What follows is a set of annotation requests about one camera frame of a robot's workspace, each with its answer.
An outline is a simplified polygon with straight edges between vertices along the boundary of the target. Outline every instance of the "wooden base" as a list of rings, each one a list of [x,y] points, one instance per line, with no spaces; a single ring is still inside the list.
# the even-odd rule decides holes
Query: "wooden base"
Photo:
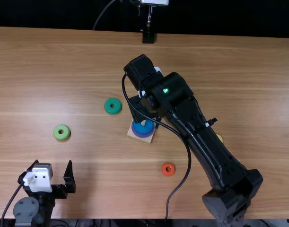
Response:
[[[145,137],[145,138],[141,138],[141,137],[138,137],[134,134],[134,132],[132,131],[131,129],[131,125],[130,125],[130,128],[127,132],[127,135],[129,137],[132,137],[132,138],[135,138],[135,139],[138,139],[138,140],[141,140],[143,142],[146,142],[146,143],[151,143],[152,139],[153,139],[153,136],[154,136],[154,133],[155,133],[155,129],[154,129],[154,132],[149,136],[149,137]]]

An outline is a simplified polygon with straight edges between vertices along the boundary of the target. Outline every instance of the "blue ring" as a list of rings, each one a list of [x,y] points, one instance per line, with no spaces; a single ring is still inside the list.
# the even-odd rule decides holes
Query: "blue ring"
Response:
[[[154,132],[154,123],[150,120],[146,120],[145,125],[141,125],[141,123],[136,123],[133,121],[131,124],[131,130],[133,133],[141,138],[149,137]]]

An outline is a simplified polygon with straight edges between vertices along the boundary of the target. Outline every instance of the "green ring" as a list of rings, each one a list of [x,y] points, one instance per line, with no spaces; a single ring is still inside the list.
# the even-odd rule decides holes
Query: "green ring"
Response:
[[[105,111],[109,114],[117,114],[121,111],[121,103],[116,98],[110,98],[105,102]]]
[[[54,137],[60,141],[66,140],[70,136],[69,128],[63,124],[56,126],[56,128],[54,128],[53,133]]]

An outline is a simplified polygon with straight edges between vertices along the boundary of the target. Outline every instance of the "white cable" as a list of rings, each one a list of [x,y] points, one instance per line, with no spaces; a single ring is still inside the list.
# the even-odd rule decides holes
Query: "white cable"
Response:
[[[96,25],[97,25],[99,19],[101,18],[101,16],[104,14],[104,12],[107,10],[107,8],[109,8],[109,6],[112,5],[115,1],[116,1],[116,0],[111,0],[111,1],[106,5],[106,7],[103,9],[103,11],[99,14],[99,16],[97,17],[97,19],[96,19],[96,21],[95,21],[95,24],[94,24],[94,26],[93,26],[93,28],[92,28],[93,31],[95,30]]]

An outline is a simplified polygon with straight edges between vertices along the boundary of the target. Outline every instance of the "orange ring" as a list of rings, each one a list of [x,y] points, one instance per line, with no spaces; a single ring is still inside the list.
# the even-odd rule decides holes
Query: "orange ring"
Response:
[[[162,165],[162,173],[165,175],[165,176],[172,176],[174,175],[175,173],[175,166],[171,163],[164,163]]]

